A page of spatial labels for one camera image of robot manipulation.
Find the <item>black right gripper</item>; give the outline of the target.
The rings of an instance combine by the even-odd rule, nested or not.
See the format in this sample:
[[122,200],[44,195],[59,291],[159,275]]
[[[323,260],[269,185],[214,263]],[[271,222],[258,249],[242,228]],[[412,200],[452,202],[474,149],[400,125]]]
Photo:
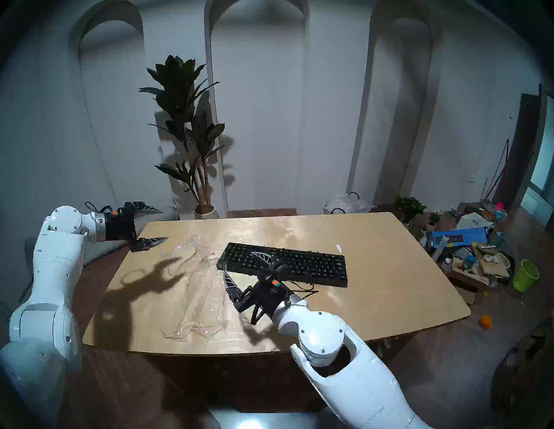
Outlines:
[[265,264],[263,269],[272,276],[259,276],[254,286],[242,291],[230,274],[224,272],[225,291],[239,313],[254,307],[250,324],[257,324],[264,315],[272,318],[282,303],[290,301],[291,291],[277,278],[288,275],[289,266],[278,256],[266,252],[251,251],[250,255],[261,260]]

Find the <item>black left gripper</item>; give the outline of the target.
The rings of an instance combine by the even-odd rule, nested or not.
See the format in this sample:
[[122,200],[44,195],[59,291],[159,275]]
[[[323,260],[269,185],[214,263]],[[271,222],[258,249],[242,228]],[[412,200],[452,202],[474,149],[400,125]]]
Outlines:
[[137,237],[135,215],[157,215],[163,211],[144,202],[125,202],[118,210],[104,212],[105,241],[124,240],[130,243],[131,252],[148,251],[165,241],[168,237]]

